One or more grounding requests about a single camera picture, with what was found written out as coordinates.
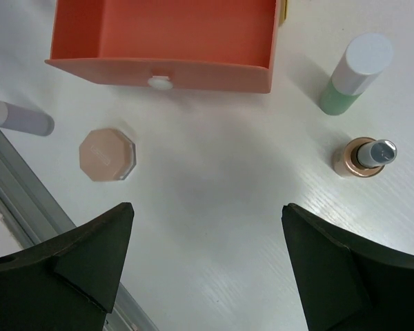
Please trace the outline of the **rose gold lipstick tube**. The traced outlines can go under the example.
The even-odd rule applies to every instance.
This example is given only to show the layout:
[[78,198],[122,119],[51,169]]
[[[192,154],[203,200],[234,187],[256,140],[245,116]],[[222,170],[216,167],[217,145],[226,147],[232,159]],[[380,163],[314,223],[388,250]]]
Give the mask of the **rose gold lipstick tube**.
[[335,151],[333,170],[341,177],[371,178],[397,157],[397,148],[388,139],[358,137]]

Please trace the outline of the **coral red drawer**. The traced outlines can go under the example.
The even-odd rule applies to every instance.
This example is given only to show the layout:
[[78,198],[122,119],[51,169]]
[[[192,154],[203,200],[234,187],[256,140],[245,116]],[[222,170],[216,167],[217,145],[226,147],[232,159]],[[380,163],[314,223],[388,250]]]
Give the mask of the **coral red drawer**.
[[101,85],[270,92],[286,2],[58,1],[47,64]]

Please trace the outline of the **pink octagonal compact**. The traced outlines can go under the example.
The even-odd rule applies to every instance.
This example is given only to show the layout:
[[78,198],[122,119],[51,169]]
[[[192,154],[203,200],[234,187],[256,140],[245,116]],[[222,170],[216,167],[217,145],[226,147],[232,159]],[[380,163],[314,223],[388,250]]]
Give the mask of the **pink octagonal compact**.
[[79,166],[94,182],[123,181],[136,165],[136,146],[118,129],[92,130],[79,146]]

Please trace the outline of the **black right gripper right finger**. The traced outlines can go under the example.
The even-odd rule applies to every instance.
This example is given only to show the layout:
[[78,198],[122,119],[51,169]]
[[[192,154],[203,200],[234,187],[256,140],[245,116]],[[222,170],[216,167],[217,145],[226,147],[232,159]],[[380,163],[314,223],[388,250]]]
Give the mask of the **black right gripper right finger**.
[[282,227],[309,330],[414,330],[414,255],[294,203]]

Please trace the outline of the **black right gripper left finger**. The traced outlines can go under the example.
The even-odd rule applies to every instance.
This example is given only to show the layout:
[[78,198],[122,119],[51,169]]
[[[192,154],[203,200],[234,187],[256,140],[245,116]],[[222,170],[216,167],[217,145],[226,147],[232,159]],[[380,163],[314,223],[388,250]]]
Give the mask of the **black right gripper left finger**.
[[134,210],[120,203],[0,257],[0,330],[102,330],[113,311]]

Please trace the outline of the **green bottle white cap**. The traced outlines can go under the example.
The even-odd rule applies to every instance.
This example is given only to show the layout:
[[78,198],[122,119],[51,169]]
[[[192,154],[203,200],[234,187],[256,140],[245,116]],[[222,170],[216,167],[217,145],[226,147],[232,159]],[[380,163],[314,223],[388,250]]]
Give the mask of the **green bottle white cap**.
[[389,67],[393,47],[388,38],[374,32],[355,37],[346,47],[319,99],[328,115],[345,113],[366,89]]

